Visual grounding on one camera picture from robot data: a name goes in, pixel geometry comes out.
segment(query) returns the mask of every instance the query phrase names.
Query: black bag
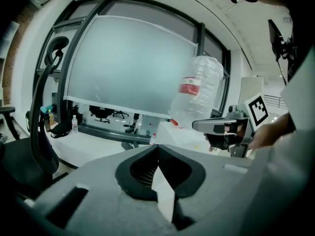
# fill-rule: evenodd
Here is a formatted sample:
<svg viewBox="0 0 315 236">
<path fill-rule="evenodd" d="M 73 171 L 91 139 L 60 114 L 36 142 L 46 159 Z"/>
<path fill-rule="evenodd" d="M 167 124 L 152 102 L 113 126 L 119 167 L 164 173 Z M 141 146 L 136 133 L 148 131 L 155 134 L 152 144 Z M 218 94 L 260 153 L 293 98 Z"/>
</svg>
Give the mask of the black bag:
<svg viewBox="0 0 315 236">
<path fill-rule="evenodd" d="M 52 133 L 51 137 L 59 138 L 69 134 L 70 130 L 72 129 L 71 121 L 73 116 L 76 116 L 78 120 L 78 125 L 82 122 L 83 114 L 80 114 L 78 109 L 79 107 L 76 105 L 68 111 L 67 120 L 63 121 L 62 123 L 59 123 L 50 131 Z"/>
<path fill-rule="evenodd" d="M 26 121 L 26 128 L 28 129 L 28 132 L 30 131 L 30 112 L 27 111 L 25 113 L 25 121 Z"/>
<path fill-rule="evenodd" d="M 71 122 L 63 121 L 50 130 L 52 138 L 59 138 L 69 134 L 72 128 Z"/>
</svg>

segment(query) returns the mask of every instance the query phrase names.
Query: water bottle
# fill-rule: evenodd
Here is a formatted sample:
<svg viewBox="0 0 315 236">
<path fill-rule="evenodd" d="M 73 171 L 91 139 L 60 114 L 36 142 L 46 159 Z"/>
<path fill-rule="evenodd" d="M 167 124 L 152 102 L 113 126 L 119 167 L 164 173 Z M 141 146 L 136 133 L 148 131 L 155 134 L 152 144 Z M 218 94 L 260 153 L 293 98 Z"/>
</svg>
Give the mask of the water bottle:
<svg viewBox="0 0 315 236">
<path fill-rule="evenodd" d="M 72 131 L 74 133 L 78 133 L 78 120 L 76 118 L 76 115 L 73 116 L 73 119 L 72 119 Z"/>
<path fill-rule="evenodd" d="M 54 114 L 51 112 L 51 110 L 48 110 L 48 115 L 49 115 L 49 124 L 50 126 L 52 126 L 55 124 Z"/>
<path fill-rule="evenodd" d="M 191 129 L 193 121 L 210 117 L 222 78 L 223 66 L 215 58 L 192 58 L 171 104 L 171 118 L 179 127 Z"/>
<path fill-rule="evenodd" d="M 156 133 L 153 133 L 153 136 L 151 136 L 150 138 L 149 145 L 153 145 L 156 142 L 156 139 L 157 139 L 157 135 Z"/>
</svg>

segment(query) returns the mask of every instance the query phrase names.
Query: black chair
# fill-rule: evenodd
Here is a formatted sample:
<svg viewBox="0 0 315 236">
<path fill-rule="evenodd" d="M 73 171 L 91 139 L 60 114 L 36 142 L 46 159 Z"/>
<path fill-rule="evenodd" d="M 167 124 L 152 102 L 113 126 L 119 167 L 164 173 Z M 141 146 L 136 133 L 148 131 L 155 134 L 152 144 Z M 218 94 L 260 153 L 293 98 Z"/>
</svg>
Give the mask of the black chair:
<svg viewBox="0 0 315 236">
<path fill-rule="evenodd" d="M 40 107 L 47 78 L 60 64 L 63 57 L 61 49 L 68 43 L 69 40 L 66 37 L 57 37 L 47 48 L 46 68 L 38 79 L 29 114 L 30 137 L 19 138 L 10 117 L 10 113 L 15 111 L 13 107 L 0 108 L 0 114 L 4 115 L 9 129 L 16 139 L 7 144 L 0 144 L 0 171 L 5 177 L 5 181 L 23 197 L 35 199 L 47 187 L 67 175 L 63 174 L 53 179 L 53 173 L 59 167 L 59 158 L 45 134 L 44 116 Z M 56 57 L 53 59 L 52 52 L 55 50 L 57 50 Z"/>
<path fill-rule="evenodd" d="M 113 109 L 105 108 L 103 110 L 103 109 L 100 109 L 100 107 L 96 107 L 96 106 L 90 106 L 89 110 L 91 112 L 91 116 L 95 115 L 96 118 L 99 118 L 99 120 L 97 120 L 97 119 L 95 119 L 95 120 L 100 121 L 100 122 L 104 122 L 104 123 L 110 123 L 110 120 L 107 119 L 107 117 L 112 115 L 114 112 Z"/>
<path fill-rule="evenodd" d="M 129 116 L 127 113 L 123 112 L 123 111 L 114 111 L 113 113 L 113 117 L 115 117 L 115 115 L 121 115 L 122 119 L 125 119 L 124 115 Z"/>
</svg>

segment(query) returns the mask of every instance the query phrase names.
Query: wall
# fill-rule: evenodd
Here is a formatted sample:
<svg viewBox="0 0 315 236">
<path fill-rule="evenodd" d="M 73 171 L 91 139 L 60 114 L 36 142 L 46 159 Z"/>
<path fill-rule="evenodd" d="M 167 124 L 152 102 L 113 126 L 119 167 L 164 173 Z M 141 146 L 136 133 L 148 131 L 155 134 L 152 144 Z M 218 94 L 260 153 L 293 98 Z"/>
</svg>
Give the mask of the wall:
<svg viewBox="0 0 315 236">
<path fill-rule="evenodd" d="M 263 77 L 243 77 L 239 103 L 244 102 L 258 93 L 264 95 Z"/>
<path fill-rule="evenodd" d="M 251 67 L 242 50 L 231 51 L 230 87 L 223 116 L 228 112 L 228 107 L 239 103 L 241 83 L 243 77 L 251 77 Z"/>
<path fill-rule="evenodd" d="M 265 95 L 281 97 L 280 93 L 284 89 L 284 82 L 281 77 L 268 79 L 268 84 L 265 85 Z"/>
<path fill-rule="evenodd" d="M 286 59 L 279 59 L 279 63 L 283 71 L 283 75 L 287 79 L 288 61 Z M 279 77 L 281 75 L 281 71 L 279 69 L 277 62 L 271 63 L 269 65 L 266 64 L 255 65 L 255 70 L 253 71 L 253 73 L 254 75 L 260 75 L 265 77 L 270 76 Z"/>
<path fill-rule="evenodd" d="M 270 105 L 266 105 L 266 108 L 267 108 L 267 111 L 269 113 L 277 114 L 280 116 L 282 116 L 288 112 L 288 110 L 286 110 L 286 109 L 277 108 L 277 107 L 270 106 Z"/>
<path fill-rule="evenodd" d="M 32 82 L 36 61 L 51 26 L 61 12 L 72 0 L 50 0 L 36 14 L 29 25 L 21 45 L 19 47 L 13 70 L 12 83 L 14 90 L 11 91 L 11 103 L 16 107 L 14 114 L 17 122 L 23 127 L 25 125 L 25 112 L 30 109 L 32 102 Z M 207 6 L 202 5 L 198 0 L 156 0 L 172 6 L 193 17 L 199 22 L 204 22 L 209 29 L 222 43 L 232 52 L 231 57 L 231 82 L 228 93 L 226 110 L 229 105 L 236 104 L 239 99 L 241 78 L 251 72 L 248 70 L 247 60 L 241 51 L 232 32 L 237 32 L 232 24 L 222 23 L 217 15 L 208 9 L 213 7 L 210 1 Z"/>
<path fill-rule="evenodd" d="M 5 59 L 5 66 L 4 66 L 3 78 L 2 78 L 3 104 L 4 105 L 10 104 L 11 102 L 12 73 L 13 73 L 15 55 L 18 51 L 18 48 L 20 46 L 24 33 L 27 30 L 37 10 L 38 9 L 35 6 L 29 3 L 27 6 L 25 6 L 22 9 L 19 15 L 17 15 L 17 17 L 14 19 L 14 21 L 19 24 L 19 27 L 13 37 L 9 52 Z"/>
</svg>

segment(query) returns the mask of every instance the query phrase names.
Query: window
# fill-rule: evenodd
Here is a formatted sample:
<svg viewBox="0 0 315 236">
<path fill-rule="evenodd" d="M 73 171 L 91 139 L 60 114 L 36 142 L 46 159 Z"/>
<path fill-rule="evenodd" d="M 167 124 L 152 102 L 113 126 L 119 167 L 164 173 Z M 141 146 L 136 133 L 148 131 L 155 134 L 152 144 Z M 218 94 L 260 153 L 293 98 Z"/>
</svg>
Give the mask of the window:
<svg viewBox="0 0 315 236">
<path fill-rule="evenodd" d="M 99 0 L 96 1 L 90 1 L 82 3 L 77 7 L 77 9 L 71 14 L 69 19 L 79 18 L 79 17 L 85 17 L 89 14 L 91 10 L 94 9 L 94 7 L 99 3 Z"/>
<path fill-rule="evenodd" d="M 208 35 L 205 37 L 204 54 L 216 58 L 221 64 L 223 64 L 222 48 Z"/>
<path fill-rule="evenodd" d="M 197 28 L 180 16 L 159 7 L 134 1 L 114 1 L 100 15 L 113 15 L 140 19 L 163 26 L 196 43 Z"/>
<path fill-rule="evenodd" d="M 67 99 L 169 118 L 195 51 L 196 44 L 155 25 L 99 16 L 74 55 Z"/>
<path fill-rule="evenodd" d="M 69 48 L 70 42 L 73 39 L 73 36 L 75 35 L 75 33 L 78 30 L 78 28 L 79 28 L 79 25 L 76 25 L 76 26 L 64 26 L 64 27 L 60 27 L 60 28 L 54 29 L 54 32 L 53 32 L 52 36 L 50 37 L 50 39 L 48 41 L 48 44 L 46 46 L 46 50 L 44 52 L 44 56 L 43 56 L 43 59 L 41 61 L 40 69 L 45 69 L 44 60 L 45 60 L 45 55 L 46 55 L 47 48 L 48 48 L 48 45 L 49 45 L 50 41 L 52 41 L 55 37 L 65 36 L 65 37 L 67 37 L 69 39 L 69 44 L 63 49 L 63 59 L 62 59 L 60 65 L 57 68 L 57 70 L 61 70 L 65 54 L 66 54 L 66 52 L 67 52 L 67 50 Z"/>
<path fill-rule="evenodd" d="M 48 77 L 43 93 L 43 106 L 57 104 L 58 78 Z"/>
</svg>

